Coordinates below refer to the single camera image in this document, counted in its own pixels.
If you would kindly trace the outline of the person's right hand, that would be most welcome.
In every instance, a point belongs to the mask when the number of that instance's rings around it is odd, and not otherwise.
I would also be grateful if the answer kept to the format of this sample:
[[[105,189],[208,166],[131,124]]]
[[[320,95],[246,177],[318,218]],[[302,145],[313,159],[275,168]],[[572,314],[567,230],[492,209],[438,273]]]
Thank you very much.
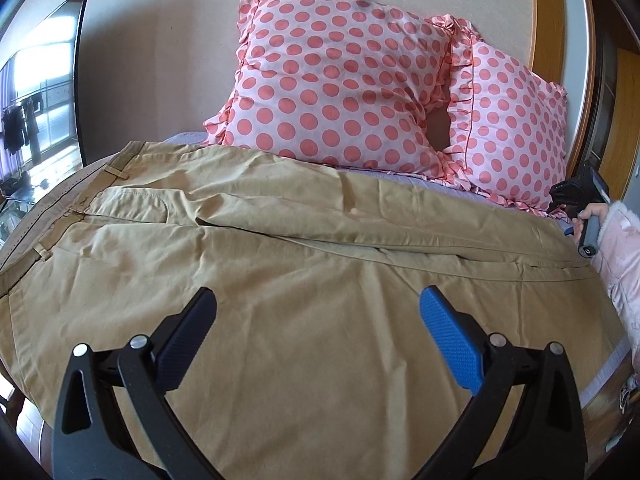
[[[573,240],[575,241],[575,243],[579,243],[579,240],[582,237],[582,230],[584,229],[590,218],[597,217],[599,219],[600,226],[603,226],[609,210],[610,206],[608,206],[608,204],[606,203],[588,204],[586,208],[572,220],[574,229]]]

